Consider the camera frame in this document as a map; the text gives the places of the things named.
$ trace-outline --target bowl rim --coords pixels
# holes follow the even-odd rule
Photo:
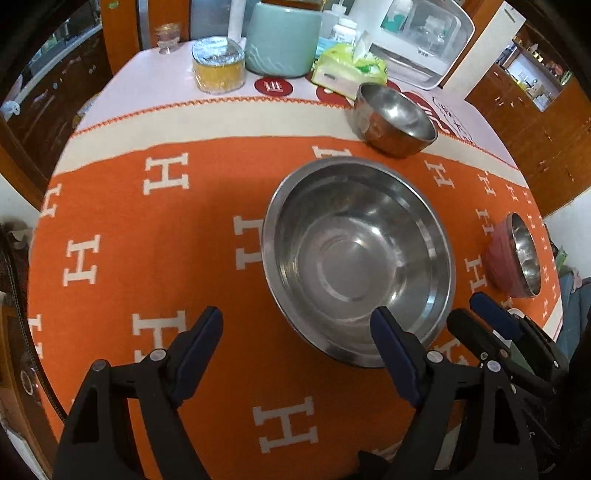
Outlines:
[[[368,98],[363,94],[363,91],[362,91],[364,87],[387,89],[387,90],[393,92],[394,96],[399,96],[403,99],[403,101],[412,104],[412,106],[415,106],[419,111],[419,115],[422,116],[428,122],[428,124],[431,125],[431,127],[433,128],[433,137],[432,138],[418,137],[418,136],[413,135],[412,133],[408,132],[407,129],[400,128],[398,125],[394,125],[391,121],[389,121],[386,117],[384,117],[378,110],[376,110],[376,108],[371,103],[369,103]],[[435,140],[438,139],[439,132],[437,131],[437,128],[435,127],[435,125],[433,125],[433,121],[429,118],[429,116],[427,115],[427,112],[425,112],[425,110],[423,110],[420,105],[418,105],[416,102],[413,102],[410,98],[408,98],[403,93],[401,93],[397,90],[394,90],[393,88],[391,88],[387,85],[380,85],[379,83],[365,82],[365,83],[362,83],[361,85],[359,85],[359,89],[357,90],[357,98],[359,98],[359,97],[361,97],[361,99],[365,103],[367,103],[371,107],[371,109],[375,113],[377,113],[380,117],[382,117],[389,125],[392,125],[392,127],[394,127],[396,130],[400,130],[402,133],[408,135],[409,137],[415,138],[421,142],[425,142],[425,143],[427,143],[427,145],[431,145],[433,142],[435,142]]]
[[[538,259],[538,276],[540,278],[540,286],[537,288],[537,291],[534,291],[530,285],[527,283],[527,279],[525,278],[525,273],[523,272],[523,267],[521,266],[521,262],[519,261],[519,255],[517,255],[517,240],[515,239],[515,232],[513,230],[513,218],[517,216],[519,220],[525,225],[527,230],[527,234],[530,236],[531,244],[534,246],[535,256]],[[525,289],[527,293],[530,294],[530,298],[537,297],[541,290],[542,290],[542,282],[541,282],[541,269],[540,269],[540,256],[538,255],[538,249],[535,246],[534,237],[531,236],[531,232],[527,224],[524,222],[521,215],[517,212],[511,212],[507,215],[505,220],[506,228],[509,233],[509,239],[511,240],[511,255],[517,264],[517,271],[519,275],[519,283],[521,283],[521,287]]]
[[[306,342],[310,343],[318,350],[328,354],[333,359],[343,362],[347,365],[363,368],[383,368],[384,362],[378,353],[375,355],[368,355],[346,350],[341,346],[332,343],[322,335],[318,335],[317,330],[314,330],[309,325],[306,325],[305,322],[302,322],[300,315],[297,313],[297,308],[294,302],[291,300],[286,289],[284,288],[283,279],[280,275],[277,263],[275,262],[275,230],[277,228],[277,222],[281,210],[291,192],[310,174],[327,167],[346,164],[369,167],[395,178],[418,197],[420,202],[425,206],[429,214],[435,220],[435,224],[447,252],[447,269],[449,271],[449,276],[446,285],[446,298],[440,314],[437,320],[433,323],[433,326],[427,333],[425,333],[423,338],[419,338],[419,341],[423,343],[423,345],[429,346],[437,339],[438,335],[445,328],[447,316],[452,310],[452,304],[456,294],[456,263],[453,255],[452,244],[449,237],[447,236],[447,232],[443,227],[443,223],[441,222],[439,215],[427,198],[425,198],[425,196],[403,176],[380,163],[354,156],[322,158],[306,163],[285,177],[271,197],[271,201],[267,207],[267,212],[262,224],[261,257],[263,270],[265,273],[265,278],[267,279],[269,291],[271,292],[275,303],[281,310],[281,313],[287,319],[287,322]]]

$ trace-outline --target light blue canister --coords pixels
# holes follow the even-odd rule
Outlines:
[[[319,10],[257,3],[246,35],[246,68],[272,77],[304,76],[314,62],[321,21]]]

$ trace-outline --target tablecloth stripe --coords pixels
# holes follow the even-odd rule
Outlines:
[[[196,100],[126,116],[81,132],[70,139],[54,175],[156,145],[230,137],[332,137],[361,141],[352,112],[339,106],[281,98]],[[438,140],[424,151],[527,188],[519,170],[455,137],[440,133]]]

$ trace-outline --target large metal bowl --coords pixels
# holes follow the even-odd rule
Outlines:
[[[262,227],[262,261],[293,328],[333,358],[384,366],[369,330],[385,305],[424,345],[455,290],[447,235],[421,193],[384,166],[327,158],[290,174]]]

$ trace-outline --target table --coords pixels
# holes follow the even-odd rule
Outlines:
[[[562,308],[552,253],[511,156],[464,101],[390,84],[441,130],[404,161],[364,144],[349,102],[305,78],[249,73],[242,89],[214,97],[194,83],[189,44],[169,56],[134,57],[68,142],[34,242],[31,328],[66,408],[93,360],[139,361],[212,304],[224,313],[224,335],[180,409],[212,478],[332,479],[356,468],[359,449],[391,457],[410,406],[383,369],[343,365],[303,341],[262,270],[259,234],[274,190],[302,164],[333,155],[382,162],[429,198],[454,251],[454,307],[483,290],[556,337]],[[494,224],[510,211],[527,220],[540,254],[535,299],[507,298],[482,265]],[[434,348],[454,362],[475,361],[446,330]],[[132,421],[141,425],[135,404]],[[155,477],[145,431],[135,431]]]

